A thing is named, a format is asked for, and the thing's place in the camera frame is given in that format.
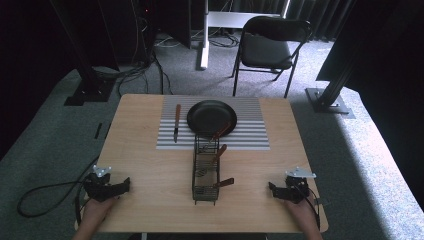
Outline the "dark curtain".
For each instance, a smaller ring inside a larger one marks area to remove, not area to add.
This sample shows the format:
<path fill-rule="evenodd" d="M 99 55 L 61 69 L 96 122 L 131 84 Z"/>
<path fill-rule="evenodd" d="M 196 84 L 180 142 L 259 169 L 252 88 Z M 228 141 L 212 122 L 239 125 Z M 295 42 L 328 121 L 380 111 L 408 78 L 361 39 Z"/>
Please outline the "dark curtain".
<path fill-rule="evenodd" d="M 229 0 L 232 12 L 280 14 L 311 23 L 313 40 L 335 41 L 356 0 Z"/>

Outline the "person's left hand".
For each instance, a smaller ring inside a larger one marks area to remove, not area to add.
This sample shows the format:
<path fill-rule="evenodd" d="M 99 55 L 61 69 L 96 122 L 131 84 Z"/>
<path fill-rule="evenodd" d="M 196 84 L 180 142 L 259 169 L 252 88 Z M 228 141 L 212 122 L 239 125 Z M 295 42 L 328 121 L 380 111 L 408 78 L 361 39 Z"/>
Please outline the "person's left hand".
<path fill-rule="evenodd" d="M 89 200 L 85 205 L 80 227 L 96 231 L 117 201 L 118 197 L 112 197 L 103 202 Z"/>

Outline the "black folding chair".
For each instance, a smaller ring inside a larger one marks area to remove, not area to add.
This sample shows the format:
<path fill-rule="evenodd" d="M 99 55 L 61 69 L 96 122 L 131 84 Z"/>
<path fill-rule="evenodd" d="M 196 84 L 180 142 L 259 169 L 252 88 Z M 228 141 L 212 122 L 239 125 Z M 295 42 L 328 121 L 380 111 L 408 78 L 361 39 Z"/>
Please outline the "black folding chair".
<path fill-rule="evenodd" d="M 287 97 L 297 66 L 299 52 L 312 34 L 307 20 L 256 16 L 242 28 L 241 38 L 231 77 L 234 79 L 232 95 L 236 95 L 240 65 L 246 71 L 273 73 L 276 81 L 285 70 L 290 70 L 284 93 Z"/>

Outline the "white desk frame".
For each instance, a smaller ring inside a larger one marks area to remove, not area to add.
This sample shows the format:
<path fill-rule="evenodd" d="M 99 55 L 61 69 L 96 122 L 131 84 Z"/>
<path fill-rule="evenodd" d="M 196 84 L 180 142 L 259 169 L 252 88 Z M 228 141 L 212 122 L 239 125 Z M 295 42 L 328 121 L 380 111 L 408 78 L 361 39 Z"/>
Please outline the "white desk frame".
<path fill-rule="evenodd" d="M 232 11 L 211 11 L 209 9 L 209 0 L 203 0 L 204 14 L 203 14 L 203 40 L 202 52 L 200 60 L 200 69 L 205 70 L 208 68 L 209 61 L 209 28 L 232 28 L 241 29 L 244 24 L 251 18 L 261 16 L 261 13 L 245 13 L 245 12 L 232 12 Z"/>

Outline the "grey striped placemat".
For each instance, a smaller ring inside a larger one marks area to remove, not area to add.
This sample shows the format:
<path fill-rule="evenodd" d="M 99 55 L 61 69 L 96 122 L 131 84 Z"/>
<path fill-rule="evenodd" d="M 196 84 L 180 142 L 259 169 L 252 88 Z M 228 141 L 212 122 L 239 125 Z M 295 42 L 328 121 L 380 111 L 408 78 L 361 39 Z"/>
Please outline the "grey striped placemat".
<path fill-rule="evenodd" d="M 195 133 L 187 124 L 187 113 L 196 103 L 203 100 L 218 100 L 230 105 L 237 114 L 235 129 L 220 139 L 229 150 L 269 150 L 270 144 L 259 100 L 257 98 L 208 97 L 168 95 L 162 104 L 162 114 L 156 148 L 158 150 L 190 150 Z M 178 142 L 174 143 L 173 132 L 176 104 L 181 105 Z"/>

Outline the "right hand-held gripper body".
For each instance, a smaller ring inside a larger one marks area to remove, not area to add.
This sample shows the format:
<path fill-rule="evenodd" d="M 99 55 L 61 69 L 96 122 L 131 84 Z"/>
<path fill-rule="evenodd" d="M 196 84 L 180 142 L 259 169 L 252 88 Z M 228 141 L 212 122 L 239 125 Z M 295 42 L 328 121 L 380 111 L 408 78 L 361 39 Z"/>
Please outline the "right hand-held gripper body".
<path fill-rule="evenodd" d="M 308 179 L 315 179 L 317 175 L 311 171 L 296 167 L 286 172 L 286 196 L 285 199 L 293 203 L 300 203 L 306 199 L 309 193 Z"/>

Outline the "black floor strips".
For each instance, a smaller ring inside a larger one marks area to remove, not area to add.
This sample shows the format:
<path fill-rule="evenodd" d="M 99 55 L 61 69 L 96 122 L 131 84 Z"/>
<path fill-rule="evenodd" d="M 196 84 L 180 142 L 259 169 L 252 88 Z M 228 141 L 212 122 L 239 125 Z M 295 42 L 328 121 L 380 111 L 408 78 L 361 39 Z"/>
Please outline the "black floor strips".
<path fill-rule="evenodd" d="M 111 127 L 110 123 L 99 123 L 96 127 L 94 138 L 96 140 L 106 139 Z"/>

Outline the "black metal stand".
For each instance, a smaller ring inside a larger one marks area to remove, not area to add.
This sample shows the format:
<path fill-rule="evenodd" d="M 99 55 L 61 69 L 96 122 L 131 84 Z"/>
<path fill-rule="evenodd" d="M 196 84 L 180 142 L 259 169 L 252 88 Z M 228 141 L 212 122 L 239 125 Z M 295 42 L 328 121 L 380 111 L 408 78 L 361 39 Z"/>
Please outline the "black metal stand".
<path fill-rule="evenodd" d="M 58 17 L 64 43 L 68 47 L 69 55 L 81 78 L 75 92 L 65 100 L 64 105 L 82 106 L 86 102 L 107 102 L 113 90 L 114 82 L 96 74 L 72 26 L 64 6 L 64 0 L 49 0 L 49 2 Z"/>
<path fill-rule="evenodd" d="M 353 118 L 353 112 L 341 98 L 341 90 L 359 69 L 366 65 L 367 50 L 396 0 L 355 0 L 342 25 L 317 81 L 328 81 L 325 88 L 306 88 L 316 113 L 340 114 Z"/>

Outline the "black round plate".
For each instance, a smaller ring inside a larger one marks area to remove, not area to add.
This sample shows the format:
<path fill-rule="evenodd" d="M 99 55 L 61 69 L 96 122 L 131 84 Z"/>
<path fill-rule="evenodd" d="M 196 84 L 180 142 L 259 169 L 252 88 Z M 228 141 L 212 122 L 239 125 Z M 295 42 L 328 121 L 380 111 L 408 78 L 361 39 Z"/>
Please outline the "black round plate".
<path fill-rule="evenodd" d="M 235 129 L 237 121 L 235 110 L 227 103 L 218 100 L 200 101 L 187 113 L 189 128 L 203 136 L 212 136 L 227 122 L 231 122 L 231 126 L 221 135 L 221 137 L 226 136 Z"/>

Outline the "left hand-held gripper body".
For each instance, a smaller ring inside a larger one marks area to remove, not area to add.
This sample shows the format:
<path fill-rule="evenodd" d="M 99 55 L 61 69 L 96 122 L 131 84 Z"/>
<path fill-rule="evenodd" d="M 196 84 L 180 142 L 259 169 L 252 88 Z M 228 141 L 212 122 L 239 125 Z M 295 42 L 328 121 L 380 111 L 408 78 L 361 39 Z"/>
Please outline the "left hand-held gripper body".
<path fill-rule="evenodd" d="M 112 187 L 109 184 L 111 170 L 111 167 L 102 168 L 97 165 L 92 167 L 92 172 L 83 182 L 83 188 L 89 198 L 103 202 L 113 197 Z"/>

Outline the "person's right hand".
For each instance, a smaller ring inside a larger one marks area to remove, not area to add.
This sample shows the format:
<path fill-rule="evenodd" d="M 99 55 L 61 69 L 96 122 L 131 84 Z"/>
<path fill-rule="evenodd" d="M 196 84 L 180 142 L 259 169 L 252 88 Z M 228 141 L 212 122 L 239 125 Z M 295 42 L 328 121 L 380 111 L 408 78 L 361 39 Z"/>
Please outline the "person's right hand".
<path fill-rule="evenodd" d="M 284 201 L 283 205 L 289 211 L 296 225 L 303 233 L 319 232 L 316 213 L 313 209 L 313 197 L 309 196 L 299 203 Z"/>

